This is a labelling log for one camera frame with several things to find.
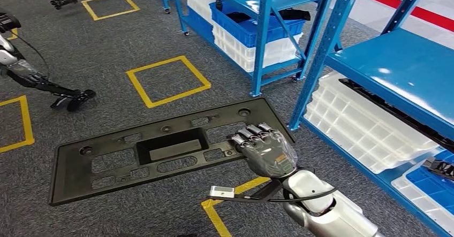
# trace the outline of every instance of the robot finger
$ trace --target robot finger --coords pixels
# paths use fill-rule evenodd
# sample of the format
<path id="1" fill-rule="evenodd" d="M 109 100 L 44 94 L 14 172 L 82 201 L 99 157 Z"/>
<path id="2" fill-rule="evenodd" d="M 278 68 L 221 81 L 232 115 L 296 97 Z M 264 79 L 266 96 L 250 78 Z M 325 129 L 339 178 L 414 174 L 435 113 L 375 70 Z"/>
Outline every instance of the robot finger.
<path id="1" fill-rule="evenodd" d="M 254 125 L 248 125 L 246 128 L 247 128 L 249 131 L 253 132 L 254 134 L 260 134 L 260 133 L 263 132 L 262 129 L 260 129 L 260 128 L 254 126 Z"/>
<path id="2" fill-rule="evenodd" d="M 243 143 L 246 142 L 246 140 L 244 140 L 244 139 L 241 137 L 241 135 L 239 135 L 239 134 L 234 134 L 234 135 L 232 135 L 232 137 L 230 137 L 230 139 L 231 139 L 232 141 L 234 141 L 235 143 L 237 143 L 238 145 L 242 145 Z"/>
<path id="3" fill-rule="evenodd" d="M 273 128 L 270 127 L 267 123 L 263 122 L 257 125 L 259 128 L 263 129 L 264 131 L 271 131 Z"/>
<path id="4" fill-rule="evenodd" d="M 241 128 L 240 130 L 238 130 L 237 133 L 244 135 L 248 139 L 255 136 L 253 133 L 249 132 L 246 128 Z"/>

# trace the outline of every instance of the blue plastic bin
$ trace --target blue plastic bin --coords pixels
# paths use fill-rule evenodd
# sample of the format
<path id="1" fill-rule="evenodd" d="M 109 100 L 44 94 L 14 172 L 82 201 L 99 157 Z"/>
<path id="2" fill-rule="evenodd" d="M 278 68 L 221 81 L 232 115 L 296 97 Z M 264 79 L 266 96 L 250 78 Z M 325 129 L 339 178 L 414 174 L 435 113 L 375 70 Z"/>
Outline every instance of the blue plastic bin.
<path id="1" fill-rule="evenodd" d="M 448 150 L 439 153 L 435 158 L 454 163 L 454 154 Z M 453 181 L 430 173 L 425 167 L 410 172 L 407 179 L 454 215 Z"/>
<path id="2" fill-rule="evenodd" d="M 231 35 L 233 35 L 246 47 L 248 48 L 255 47 L 257 39 L 256 21 L 253 19 L 249 19 L 241 23 L 236 23 L 231 18 L 227 17 L 226 14 L 236 12 L 237 10 L 233 6 L 226 3 L 225 1 L 223 1 L 222 4 L 223 4 L 222 11 L 216 8 L 216 3 L 210 4 L 214 22 L 218 23 L 222 28 L 227 30 Z M 305 20 L 302 19 L 285 21 L 292 36 L 301 33 L 304 22 Z M 275 16 L 270 16 L 267 43 L 285 37 L 288 36 L 284 28 L 277 20 L 277 18 Z"/>

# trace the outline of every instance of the rectangular hole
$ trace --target rectangular hole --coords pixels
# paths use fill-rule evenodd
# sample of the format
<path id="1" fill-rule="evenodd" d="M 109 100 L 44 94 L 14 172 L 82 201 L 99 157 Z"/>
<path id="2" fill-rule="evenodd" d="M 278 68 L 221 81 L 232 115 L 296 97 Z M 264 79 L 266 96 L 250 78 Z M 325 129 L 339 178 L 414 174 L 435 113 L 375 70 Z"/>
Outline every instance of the rectangular hole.
<path id="1" fill-rule="evenodd" d="M 97 156 L 92 160 L 92 173 L 118 169 L 135 163 L 134 150 L 126 149 Z"/>
<path id="2" fill-rule="evenodd" d="M 221 149 L 209 150 L 203 153 L 206 161 L 214 161 L 221 158 L 225 158 L 225 154 Z"/>
<path id="3" fill-rule="evenodd" d="M 238 129 L 246 127 L 244 122 L 236 122 L 228 125 L 217 126 L 207 130 L 208 142 L 211 144 L 227 141 L 227 136 L 234 134 Z"/>
<path id="4" fill-rule="evenodd" d="M 187 156 L 184 158 L 174 159 L 171 161 L 160 163 L 157 166 L 157 171 L 159 173 L 166 173 L 178 169 L 183 169 L 185 167 L 193 166 L 197 163 L 197 159 L 194 156 Z"/>
<path id="5" fill-rule="evenodd" d="M 141 133 L 131 134 L 131 135 L 123 137 L 123 139 L 125 140 L 125 142 L 129 142 L 129 143 L 138 142 L 138 141 L 142 140 L 142 134 Z"/>
<path id="6" fill-rule="evenodd" d="M 97 190 L 114 185 L 115 177 L 113 175 L 103 178 L 98 178 L 92 181 L 92 189 Z"/>
<path id="7" fill-rule="evenodd" d="M 142 167 L 141 169 L 131 170 L 131 180 L 141 179 L 148 177 L 150 175 L 150 171 L 147 167 Z"/>
<path id="8" fill-rule="evenodd" d="M 188 152 L 206 150 L 208 147 L 202 128 L 194 128 L 136 143 L 140 165 L 180 156 Z"/>
<path id="9" fill-rule="evenodd" d="M 206 125 L 209 122 L 210 122 L 210 120 L 208 119 L 208 117 L 203 117 L 203 118 L 197 118 L 197 119 L 191 120 L 191 125 L 193 127 L 198 127 L 198 126 Z"/>

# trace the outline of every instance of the red floor line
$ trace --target red floor line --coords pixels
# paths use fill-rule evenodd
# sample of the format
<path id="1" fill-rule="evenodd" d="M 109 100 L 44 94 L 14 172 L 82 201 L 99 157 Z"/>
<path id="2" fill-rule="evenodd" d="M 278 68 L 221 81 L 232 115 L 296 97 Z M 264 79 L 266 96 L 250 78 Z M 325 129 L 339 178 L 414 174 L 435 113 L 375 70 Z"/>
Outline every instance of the red floor line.
<path id="1" fill-rule="evenodd" d="M 399 4 L 402 2 L 402 0 L 375 0 L 375 1 L 385 4 L 394 9 L 396 9 L 399 6 Z M 428 11 L 421 7 L 415 7 L 414 10 L 412 11 L 411 15 L 454 32 L 454 20 L 447 18 L 445 16 L 442 16 L 442 15 L 439 15 L 435 12 Z"/>

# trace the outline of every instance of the black cable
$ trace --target black cable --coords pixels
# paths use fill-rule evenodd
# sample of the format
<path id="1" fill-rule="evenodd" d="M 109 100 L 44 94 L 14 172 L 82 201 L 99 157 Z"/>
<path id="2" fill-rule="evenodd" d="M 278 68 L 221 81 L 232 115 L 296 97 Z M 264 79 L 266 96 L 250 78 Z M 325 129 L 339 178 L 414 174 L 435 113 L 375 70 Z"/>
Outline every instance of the black cable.
<path id="1" fill-rule="evenodd" d="M 46 69 L 47 69 L 47 77 L 50 77 L 50 70 L 49 70 L 49 64 L 47 64 L 46 62 L 46 59 L 44 59 L 44 57 L 41 55 L 41 53 L 35 48 L 33 47 L 33 45 L 31 45 L 30 43 L 28 43 L 27 41 L 25 41 L 22 37 L 20 37 L 18 34 L 14 33 L 12 31 L 12 29 L 10 30 L 10 33 L 15 35 L 17 38 L 21 39 L 21 41 L 23 41 L 27 46 L 29 46 L 30 48 L 32 48 L 37 54 L 38 56 L 40 56 L 40 58 L 42 59 L 42 61 L 44 62 L 44 65 L 46 66 Z"/>
<path id="2" fill-rule="evenodd" d="M 323 193 L 319 193 L 319 194 L 315 194 L 315 195 L 311 195 L 311 196 L 306 196 L 306 197 L 303 197 L 303 198 L 290 198 L 290 199 L 278 199 L 278 198 L 271 198 L 269 200 L 267 200 L 268 202 L 299 202 L 299 201 L 309 201 L 309 200 L 314 200 L 316 198 L 321 198 L 321 197 L 324 197 L 324 196 L 327 196 L 333 192 L 337 191 L 337 188 L 334 187 L 333 189 L 331 190 L 328 190 L 326 192 L 323 192 Z M 257 198 L 257 197 L 249 197 L 248 199 L 250 200 L 259 200 L 260 198 Z"/>

